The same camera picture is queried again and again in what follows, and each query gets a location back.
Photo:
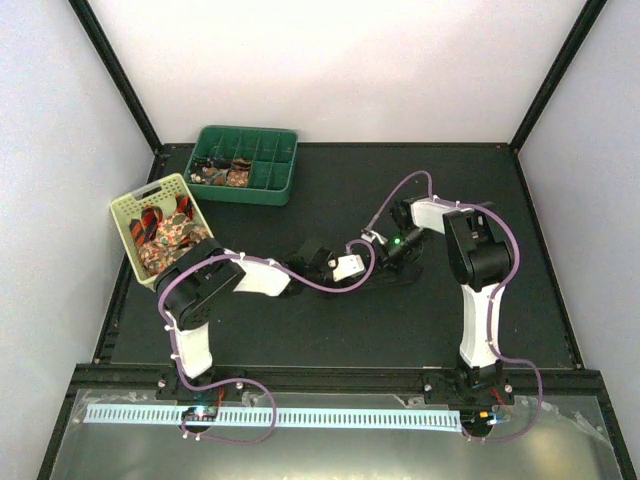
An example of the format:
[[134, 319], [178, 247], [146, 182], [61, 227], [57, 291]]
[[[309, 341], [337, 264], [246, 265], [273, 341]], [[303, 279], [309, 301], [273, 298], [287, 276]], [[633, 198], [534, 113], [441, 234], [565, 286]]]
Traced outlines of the black necktie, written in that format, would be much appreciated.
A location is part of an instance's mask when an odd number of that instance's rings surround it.
[[401, 269], [378, 268], [358, 290], [387, 289], [395, 286], [404, 286], [418, 281], [423, 274], [420, 265], [408, 265]]

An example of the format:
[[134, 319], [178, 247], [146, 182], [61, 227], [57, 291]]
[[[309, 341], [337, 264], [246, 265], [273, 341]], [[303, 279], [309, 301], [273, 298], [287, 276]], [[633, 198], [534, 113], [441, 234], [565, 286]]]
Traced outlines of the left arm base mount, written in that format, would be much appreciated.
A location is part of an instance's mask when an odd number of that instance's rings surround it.
[[[243, 377], [245, 370], [234, 367], [211, 367], [195, 379], [188, 379], [193, 386], [205, 386], [217, 381]], [[202, 391], [190, 390], [184, 386], [175, 372], [166, 372], [158, 381], [156, 399], [175, 401], [177, 405], [187, 405], [188, 409], [183, 417], [190, 421], [213, 420], [214, 410], [218, 410], [224, 403], [238, 403], [244, 392], [242, 382], [207, 389]]]

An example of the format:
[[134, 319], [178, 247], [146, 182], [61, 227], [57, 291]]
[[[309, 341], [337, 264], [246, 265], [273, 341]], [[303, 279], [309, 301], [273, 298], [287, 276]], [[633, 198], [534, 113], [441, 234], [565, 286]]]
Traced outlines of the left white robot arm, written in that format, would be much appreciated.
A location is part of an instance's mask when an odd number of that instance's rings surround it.
[[193, 399], [207, 397], [215, 376], [209, 368], [209, 309], [234, 293], [288, 298], [309, 288], [345, 294], [362, 287], [374, 273], [373, 246], [352, 240], [345, 253], [319, 248], [286, 260], [260, 258], [202, 241], [156, 279], [157, 309], [166, 322], [171, 359], [180, 372], [179, 386]]

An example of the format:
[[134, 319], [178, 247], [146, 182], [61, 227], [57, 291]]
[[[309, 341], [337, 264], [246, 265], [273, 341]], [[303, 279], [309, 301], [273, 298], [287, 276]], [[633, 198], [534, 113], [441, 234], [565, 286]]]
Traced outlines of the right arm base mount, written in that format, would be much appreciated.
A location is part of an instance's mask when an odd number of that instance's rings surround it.
[[428, 405], [458, 411], [463, 433], [481, 441], [513, 415], [514, 397], [500, 376], [470, 380], [464, 369], [437, 369], [423, 376], [423, 395]]

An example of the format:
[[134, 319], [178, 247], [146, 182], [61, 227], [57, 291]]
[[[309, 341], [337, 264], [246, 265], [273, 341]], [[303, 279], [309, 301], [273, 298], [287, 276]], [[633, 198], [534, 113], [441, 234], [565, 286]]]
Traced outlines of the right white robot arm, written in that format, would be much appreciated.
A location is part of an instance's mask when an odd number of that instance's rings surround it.
[[416, 197], [396, 203], [391, 216], [398, 229], [396, 236], [387, 239], [372, 228], [363, 231], [364, 237], [379, 245], [383, 269], [402, 271], [428, 233], [445, 237], [449, 267], [463, 299], [454, 388], [461, 400], [479, 402], [502, 374], [499, 314], [506, 284], [519, 265], [515, 241], [489, 203]]

